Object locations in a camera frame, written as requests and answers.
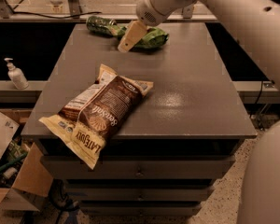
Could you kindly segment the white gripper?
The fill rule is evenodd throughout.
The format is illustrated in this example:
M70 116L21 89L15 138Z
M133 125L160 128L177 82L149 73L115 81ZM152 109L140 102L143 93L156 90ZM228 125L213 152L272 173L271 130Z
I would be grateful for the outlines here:
M131 21L120 40L118 50L128 52L147 33L147 26L157 26L166 21L176 10L189 6L194 0L138 0L136 15L139 21Z

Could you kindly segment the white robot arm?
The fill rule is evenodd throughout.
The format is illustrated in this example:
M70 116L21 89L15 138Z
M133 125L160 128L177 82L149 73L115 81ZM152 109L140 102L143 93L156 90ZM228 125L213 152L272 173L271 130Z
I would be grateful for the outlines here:
M280 91L280 6L272 0L139 0L119 43L129 51L149 26L203 3ZM280 224L280 120L256 143L245 169L237 224Z

